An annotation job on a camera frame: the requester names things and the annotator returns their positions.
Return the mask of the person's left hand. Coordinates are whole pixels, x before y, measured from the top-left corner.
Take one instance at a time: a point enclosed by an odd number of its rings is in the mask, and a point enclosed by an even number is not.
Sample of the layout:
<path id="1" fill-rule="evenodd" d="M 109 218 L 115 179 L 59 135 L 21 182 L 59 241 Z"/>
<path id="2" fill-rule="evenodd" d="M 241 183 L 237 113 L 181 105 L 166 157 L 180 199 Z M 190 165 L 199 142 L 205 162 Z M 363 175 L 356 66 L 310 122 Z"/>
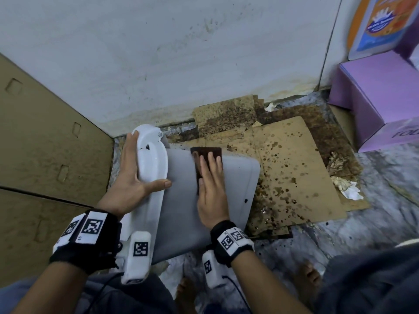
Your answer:
<path id="1" fill-rule="evenodd" d="M 150 194 L 144 194 L 144 183 L 138 179 L 137 140 L 139 132 L 128 133 L 121 153 L 118 176 L 96 205 L 96 209 L 122 219 L 137 208 Z"/>

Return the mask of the dark brown scrub pad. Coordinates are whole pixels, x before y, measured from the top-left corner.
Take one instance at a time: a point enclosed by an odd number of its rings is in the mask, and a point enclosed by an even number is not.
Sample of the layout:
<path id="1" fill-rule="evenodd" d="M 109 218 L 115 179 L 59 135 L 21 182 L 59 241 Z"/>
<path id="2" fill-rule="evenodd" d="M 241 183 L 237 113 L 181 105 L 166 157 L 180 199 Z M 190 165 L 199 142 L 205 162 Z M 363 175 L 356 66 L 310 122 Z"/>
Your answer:
<path id="1" fill-rule="evenodd" d="M 209 160 L 208 160 L 208 153 L 212 152 L 214 158 L 217 157 L 222 158 L 222 149 L 219 147 L 192 147 L 190 149 L 190 153 L 192 155 L 192 159 L 194 162 L 195 172 L 196 172 L 196 185 L 197 191 L 196 194 L 199 194 L 199 179 L 202 178 L 202 170 L 200 164 L 200 156 L 203 156 L 205 159 L 207 166 L 209 167 Z"/>

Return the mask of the white plastic appliance panel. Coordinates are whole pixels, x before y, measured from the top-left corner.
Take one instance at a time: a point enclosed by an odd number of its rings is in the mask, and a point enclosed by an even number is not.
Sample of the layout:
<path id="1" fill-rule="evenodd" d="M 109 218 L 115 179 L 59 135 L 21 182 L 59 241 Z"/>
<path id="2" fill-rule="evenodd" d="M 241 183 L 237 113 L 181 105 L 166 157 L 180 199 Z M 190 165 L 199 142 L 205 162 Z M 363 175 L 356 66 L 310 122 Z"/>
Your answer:
<path id="1" fill-rule="evenodd" d="M 137 126 L 138 178 L 144 182 L 169 179 L 172 186 L 152 193 L 122 220 L 121 241 L 135 231 L 151 234 L 152 264 L 210 244 L 209 230 L 197 211 L 196 166 L 188 147 L 167 142 L 160 128 Z M 251 157 L 222 151 L 229 215 L 244 229 L 249 218 L 260 173 L 259 162 Z"/>

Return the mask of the person's right forearm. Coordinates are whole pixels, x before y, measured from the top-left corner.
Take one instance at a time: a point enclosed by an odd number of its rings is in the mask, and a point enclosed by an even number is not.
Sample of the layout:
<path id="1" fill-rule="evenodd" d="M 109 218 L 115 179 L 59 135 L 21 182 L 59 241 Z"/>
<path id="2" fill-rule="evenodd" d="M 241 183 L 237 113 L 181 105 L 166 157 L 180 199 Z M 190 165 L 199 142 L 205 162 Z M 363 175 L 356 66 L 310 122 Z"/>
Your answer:
<path id="1" fill-rule="evenodd" d="M 312 314 L 254 251 L 238 254 L 231 267 L 253 314 Z"/>

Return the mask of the person's left forearm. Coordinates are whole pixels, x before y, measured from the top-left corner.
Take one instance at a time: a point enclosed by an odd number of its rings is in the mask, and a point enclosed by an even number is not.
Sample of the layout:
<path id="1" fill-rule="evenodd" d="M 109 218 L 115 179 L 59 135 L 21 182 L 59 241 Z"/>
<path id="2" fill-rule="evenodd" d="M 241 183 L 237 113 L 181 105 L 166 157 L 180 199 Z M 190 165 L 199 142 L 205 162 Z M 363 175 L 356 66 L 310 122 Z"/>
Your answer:
<path id="1" fill-rule="evenodd" d="M 74 314 L 87 279 L 87 273 L 75 265 L 53 262 L 11 314 Z"/>

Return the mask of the light spotted cardboard sheet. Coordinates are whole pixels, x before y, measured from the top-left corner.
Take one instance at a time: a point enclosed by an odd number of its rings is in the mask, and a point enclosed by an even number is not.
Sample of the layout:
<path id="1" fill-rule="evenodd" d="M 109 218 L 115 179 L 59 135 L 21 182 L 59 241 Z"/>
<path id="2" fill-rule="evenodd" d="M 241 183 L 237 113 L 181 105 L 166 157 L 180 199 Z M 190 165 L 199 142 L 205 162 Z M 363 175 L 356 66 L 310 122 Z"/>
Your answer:
<path id="1" fill-rule="evenodd" d="M 288 227 L 347 217 L 316 143 L 302 117 L 254 124 L 181 142 L 220 147 L 256 159 L 261 167 L 246 225 L 251 237 L 279 236 Z"/>

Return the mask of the person's left foot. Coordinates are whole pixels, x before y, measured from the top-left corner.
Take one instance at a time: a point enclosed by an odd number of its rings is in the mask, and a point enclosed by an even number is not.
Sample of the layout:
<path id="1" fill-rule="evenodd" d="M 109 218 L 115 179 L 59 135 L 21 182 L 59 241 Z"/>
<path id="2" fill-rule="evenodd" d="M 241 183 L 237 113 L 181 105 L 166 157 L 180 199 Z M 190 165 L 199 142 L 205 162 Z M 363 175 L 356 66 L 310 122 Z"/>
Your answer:
<path id="1" fill-rule="evenodd" d="M 183 277 L 176 288 L 175 304 L 178 314 L 197 314 L 196 288 L 191 279 Z"/>

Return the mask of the person's foot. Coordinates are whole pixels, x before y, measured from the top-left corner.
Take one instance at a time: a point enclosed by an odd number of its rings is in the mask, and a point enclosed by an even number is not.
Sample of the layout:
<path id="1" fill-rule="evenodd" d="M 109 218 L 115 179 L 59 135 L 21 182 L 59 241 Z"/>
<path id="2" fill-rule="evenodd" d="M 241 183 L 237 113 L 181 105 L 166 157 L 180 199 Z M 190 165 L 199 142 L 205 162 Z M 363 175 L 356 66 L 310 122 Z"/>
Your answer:
<path id="1" fill-rule="evenodd" d="M 316 300 L 322 285 L 322 276 L 308 260 L 300 264 L 293 275 L 293 284 L 298 298 L 305 305 L 312 305 Z"/>
<path id="2" fill-rule="evenodd" d="M 197 314 L 196 288 L 191 279 L 183 277 L 176 288 L 175 304 L 178 314 Z"/>

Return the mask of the soaked brown cardboard sheet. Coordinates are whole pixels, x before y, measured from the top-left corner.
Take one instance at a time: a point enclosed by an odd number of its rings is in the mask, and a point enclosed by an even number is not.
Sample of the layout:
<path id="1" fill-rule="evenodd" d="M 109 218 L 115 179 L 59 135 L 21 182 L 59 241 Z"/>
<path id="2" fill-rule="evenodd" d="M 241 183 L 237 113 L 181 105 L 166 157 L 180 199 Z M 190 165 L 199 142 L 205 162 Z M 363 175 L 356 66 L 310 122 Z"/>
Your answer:
<path id="1" fill-rule="evenodd" d="M 262 125 L 267 125 L 296 116 L 302 117 L 305 121 L 313 140 L 317 145 L 325 167 L 327 166 L 330 152 L 332 151 L 338 152 L 349 159 L 343 170 L 334 176 L 356 182 L 357 187 L 361 191 L 359 176 L 363 171 L 363 168 L 356 159 L 353 149 L 340 126 L 333 124 L 331 121 L 327 121 L 319 106 L 297 105 L 275 110 L 273 112 L 265 111 L 258 117 L 258 122 Z M 337 189 L 336 191 L 346 211 L 364 210 L 370 207 L 370 203 L 362 191 L 360 194 L 364 197 L 363 200 L 348 200 L 340 191 Z"/>

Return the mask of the large brown cardboard box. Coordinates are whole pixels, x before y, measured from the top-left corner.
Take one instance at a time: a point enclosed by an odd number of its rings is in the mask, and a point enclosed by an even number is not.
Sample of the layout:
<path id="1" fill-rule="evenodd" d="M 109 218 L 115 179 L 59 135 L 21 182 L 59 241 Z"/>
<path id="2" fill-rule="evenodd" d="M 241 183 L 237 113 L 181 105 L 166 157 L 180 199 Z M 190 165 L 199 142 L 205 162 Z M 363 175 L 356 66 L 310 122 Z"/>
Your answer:
<path id="1" fill-rule="evenodd" d="M 46 268 L 112 160 L 112 138 L 0 54 L 0 288 Z"/>

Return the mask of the crumpled stained paper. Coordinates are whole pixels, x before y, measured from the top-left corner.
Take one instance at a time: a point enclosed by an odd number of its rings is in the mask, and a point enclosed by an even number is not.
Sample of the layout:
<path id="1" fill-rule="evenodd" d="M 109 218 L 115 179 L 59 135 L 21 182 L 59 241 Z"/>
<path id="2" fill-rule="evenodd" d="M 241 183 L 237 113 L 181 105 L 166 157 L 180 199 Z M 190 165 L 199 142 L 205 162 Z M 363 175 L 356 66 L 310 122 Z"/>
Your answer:
<path id="1" fill-rule="evenodd" d="M 334 176 L 338 172 L 342 171 L 348 161 L 349 159 L 347 157 L 339 154 L 338 152 L 330 152 L 330 157 L 326 166 L 329 176 Z"/>

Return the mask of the crumpled white paper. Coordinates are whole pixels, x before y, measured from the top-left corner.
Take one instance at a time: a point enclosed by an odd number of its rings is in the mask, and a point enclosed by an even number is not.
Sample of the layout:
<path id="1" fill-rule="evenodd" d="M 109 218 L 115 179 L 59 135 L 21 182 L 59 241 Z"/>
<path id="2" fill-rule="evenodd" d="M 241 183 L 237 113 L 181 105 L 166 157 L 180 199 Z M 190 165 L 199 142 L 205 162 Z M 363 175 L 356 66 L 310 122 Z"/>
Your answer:
<path id="1" fill-rule="evenodd" d="M 360 194 L 360 189 L 357 183 L 348 179 L 331 176 L 331 180 L 335 188 L 342 193 L 348 200 L 363 200 L 364 197 Z"/>

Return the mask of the person's right foot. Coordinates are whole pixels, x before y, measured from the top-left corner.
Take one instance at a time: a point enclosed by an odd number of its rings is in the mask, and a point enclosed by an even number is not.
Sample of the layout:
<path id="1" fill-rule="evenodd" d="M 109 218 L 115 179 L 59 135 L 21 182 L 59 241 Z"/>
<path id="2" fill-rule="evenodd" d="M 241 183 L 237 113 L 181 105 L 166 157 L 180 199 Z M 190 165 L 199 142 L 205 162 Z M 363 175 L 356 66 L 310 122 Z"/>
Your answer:
<path id="1" fill-rule="evenodd" d="M 293 275 L 293 284 L 298 298 L 305 305 L 312 305 L 316 300 L 322 285 L 322 276 L 308 260 L 300 264 Z"/>

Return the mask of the purple cardboard box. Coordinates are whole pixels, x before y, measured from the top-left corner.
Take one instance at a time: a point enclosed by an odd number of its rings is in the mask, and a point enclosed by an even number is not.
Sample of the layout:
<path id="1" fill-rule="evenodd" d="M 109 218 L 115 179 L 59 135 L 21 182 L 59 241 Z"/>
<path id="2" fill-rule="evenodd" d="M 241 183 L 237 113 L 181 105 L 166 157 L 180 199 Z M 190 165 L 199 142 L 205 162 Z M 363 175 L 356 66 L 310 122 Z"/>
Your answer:
<path id="1" fill-rule="evenodd" d="M 419 142 L 419 70 L 394 51 L 339 64 L 328 103 L 352 112 L 359 153 Z"/>

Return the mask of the person's dark grey shorts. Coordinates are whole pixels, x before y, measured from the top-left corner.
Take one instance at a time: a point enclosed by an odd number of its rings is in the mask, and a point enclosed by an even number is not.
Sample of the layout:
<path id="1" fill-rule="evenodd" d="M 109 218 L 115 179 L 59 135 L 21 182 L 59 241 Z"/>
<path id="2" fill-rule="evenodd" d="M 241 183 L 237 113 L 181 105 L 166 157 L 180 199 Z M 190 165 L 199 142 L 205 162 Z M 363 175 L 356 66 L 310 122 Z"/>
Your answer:
<path id="1" fill-rule="evenodd" d="M 110 264 L 99 252 L 89 244 L 68 243 L 57 249 L 50 264 L 69 263 L 88 275 Z M 115 279 L 105 286 L 110 278 L 88 276 L 74 314 L 178 314 L 158 276 L 126 287 Z M 0 289 L 0 314 L 11 314 L 35 281 Z M 315 314 L 419 314 L 419 243 L 334 257 L 316 300 L 305 306 Z"/>

